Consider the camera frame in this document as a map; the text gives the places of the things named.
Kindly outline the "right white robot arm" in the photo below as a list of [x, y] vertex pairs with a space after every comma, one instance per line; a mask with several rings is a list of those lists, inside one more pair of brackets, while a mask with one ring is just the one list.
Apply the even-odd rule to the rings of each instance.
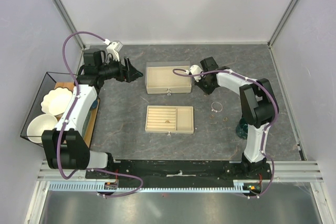
[[192, 65], [195, 85], [206, 94], [216, 88], [227, 88], [239, 95], [242, 111], [241, 122], [247, 124], [247, 143], [242, 154], [240, 172], [248, 179], [254, 178], [267, 157], [265, 146], [270, 127], [277, 118], [279, 108], [268, 79], [251, 79], [234, 72], [229, 67], [219, 67], [213, 57]]

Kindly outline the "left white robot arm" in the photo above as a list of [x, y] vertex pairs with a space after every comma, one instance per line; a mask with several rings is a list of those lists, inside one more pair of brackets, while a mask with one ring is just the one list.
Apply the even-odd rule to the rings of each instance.
[[115, 173], [115, 165], [110, 162], [112, 155], [91, 151], [83, 139], [83, 126], [106, 80], [130, 83], [143, 73], [129, 58], [116, 61], [106, 51], [95, 48], [84, 51], [83, 61], [69, 105], [56, 126], [42, 133], [41, 140], [51, 169], [97, 168], [103, 178], [111, 178]]

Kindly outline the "blue mug behind arm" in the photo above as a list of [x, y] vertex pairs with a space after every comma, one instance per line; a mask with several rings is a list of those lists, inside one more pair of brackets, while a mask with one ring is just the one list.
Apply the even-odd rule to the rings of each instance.
[[92, 103], [92, 105], [91, 105], [91, 107], [90, 107], [90, 111], [93, 111], [93, 110], [95, 110], [97, 107], [98, 107], [98, 104], [99, 104], [99, 101], [98, 101], [98, 99], [95, 99], [94, 101], [93, 101], [93, 103]]

